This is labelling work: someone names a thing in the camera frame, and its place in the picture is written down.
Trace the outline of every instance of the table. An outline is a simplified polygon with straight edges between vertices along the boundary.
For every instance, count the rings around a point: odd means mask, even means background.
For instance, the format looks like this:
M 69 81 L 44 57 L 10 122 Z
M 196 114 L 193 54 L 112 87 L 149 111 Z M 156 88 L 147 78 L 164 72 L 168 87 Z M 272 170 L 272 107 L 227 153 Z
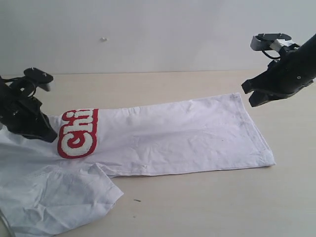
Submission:
M 59 237 L 316 236 L 316 84 L 251 108 L 240 85 L 260 72 L 56 75 L 52 92 L 37 92 L 52 115 L 240 92 L 276 159 L 268 168 L 114 178 L 124 195 L 108 215 Z

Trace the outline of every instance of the red logo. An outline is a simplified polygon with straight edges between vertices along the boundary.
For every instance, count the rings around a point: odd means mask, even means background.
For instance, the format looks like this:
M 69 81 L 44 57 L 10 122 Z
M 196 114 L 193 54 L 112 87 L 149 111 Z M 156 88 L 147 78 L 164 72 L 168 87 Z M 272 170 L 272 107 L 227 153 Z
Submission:
M 66 159 L 86 157 L 97 146 L 98 109 L 71 110 L 62 115 L 68 123 L 59 130 L 58 154 Z

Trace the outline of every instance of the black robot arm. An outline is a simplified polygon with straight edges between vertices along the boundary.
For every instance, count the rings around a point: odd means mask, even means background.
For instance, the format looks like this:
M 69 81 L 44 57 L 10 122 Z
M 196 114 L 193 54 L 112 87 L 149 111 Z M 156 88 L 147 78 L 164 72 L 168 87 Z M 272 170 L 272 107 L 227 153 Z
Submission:
M 249 98 L 253 107 L 291 97 L 316 78 L 316 35 L 299 46 L 286 34 L 259 34 L 250 46 L 273 59 L 265 72 L 242 84 L 245 93 L 253 91 Z M 271 57 L 267 50 L 279 57 Z
M 41 112 L 41 101 L 34 97 L 37 87 L 49 91 L 52 81 L 53 76 L 36 68 L 26 69 L 21 78 L 0 77 L 0 122 L 12 133 L 53 142 L 57 133 Z

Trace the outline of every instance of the beige table surface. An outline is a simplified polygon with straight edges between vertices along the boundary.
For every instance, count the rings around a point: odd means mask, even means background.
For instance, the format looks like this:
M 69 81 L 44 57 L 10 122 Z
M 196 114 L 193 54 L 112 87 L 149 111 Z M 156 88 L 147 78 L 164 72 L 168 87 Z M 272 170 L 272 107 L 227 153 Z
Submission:
M 54 115 L 239 91 L 276 159 L 269 168 L 114 178 L 124 192 L 114 209 L 59 237 L 315 237 L 316 83 L 251 108 L 240 85 L 258 73 L 56 75 L 51 93 L 37 93 Z

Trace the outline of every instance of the white wall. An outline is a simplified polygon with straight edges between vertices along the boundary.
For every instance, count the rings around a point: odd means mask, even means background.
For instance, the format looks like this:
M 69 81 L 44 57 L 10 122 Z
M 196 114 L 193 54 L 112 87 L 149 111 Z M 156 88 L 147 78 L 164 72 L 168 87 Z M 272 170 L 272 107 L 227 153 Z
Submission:
M 265 67 L 249 44 L 315 33 L 314 0 L 0 0 L 0 74 Z M 106 37 L 107 42 L 100 42 Z

